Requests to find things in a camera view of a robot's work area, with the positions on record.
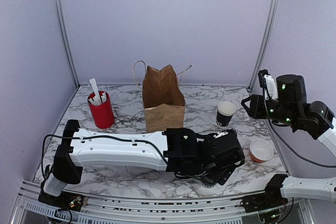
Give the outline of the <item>black paper coffee cup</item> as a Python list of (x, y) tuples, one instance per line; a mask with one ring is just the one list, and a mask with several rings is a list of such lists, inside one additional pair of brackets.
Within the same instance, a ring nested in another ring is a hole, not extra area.
[(222, 101), (217, 106), (216, 124), (218, 126), (227, 126), (234, 113), (236, 112), (236, 107), (227, 101)]

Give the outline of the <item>brown cardboard box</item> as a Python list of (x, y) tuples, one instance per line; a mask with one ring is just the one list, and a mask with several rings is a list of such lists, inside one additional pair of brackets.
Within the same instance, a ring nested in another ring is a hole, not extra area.
[[(145, 68), (142, 85), (135, 77), (135, 68), (139, 63), (142, 63)], [(176, 73), (172, 65), (159, 70), (146, 65), (143, 60), (134, 63), (133, 80), (142, 91), (142, 104), (148, 133), (184, 126), (186, 101), (180, 90), (180, 82), (183, 74), (191, 67), (189, 65), (180, 73)]]

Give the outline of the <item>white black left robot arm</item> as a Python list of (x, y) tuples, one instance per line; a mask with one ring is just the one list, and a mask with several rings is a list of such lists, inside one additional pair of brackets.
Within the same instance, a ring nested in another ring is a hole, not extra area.
[(69, 120), (53, 164), (44, 168), (38, 200), (64, 210), (80, 211), (83, 195), (65, 192), (81, 182), (86, 166), (125, 166), (171, 172), (206, 187), (223, 185), (242, 166), (245, 155), (233, 129), (207, 135), (187, 128), (145, 134), (103, 134)]

